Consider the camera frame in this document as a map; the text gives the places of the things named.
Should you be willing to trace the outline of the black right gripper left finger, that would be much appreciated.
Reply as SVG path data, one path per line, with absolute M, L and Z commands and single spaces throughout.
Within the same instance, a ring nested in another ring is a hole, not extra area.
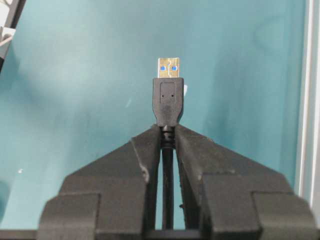
M 140 240 L 155 228 L 160 128 L 68 175 L 42 212 L 39 240 Z

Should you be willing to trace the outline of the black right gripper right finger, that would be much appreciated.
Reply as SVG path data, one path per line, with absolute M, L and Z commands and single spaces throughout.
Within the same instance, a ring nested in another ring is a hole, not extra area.
M 314 240 L 316 221 L 286 177 L 182 125 L 175 145 L 184 191 L 186 226 L 213 240 Z

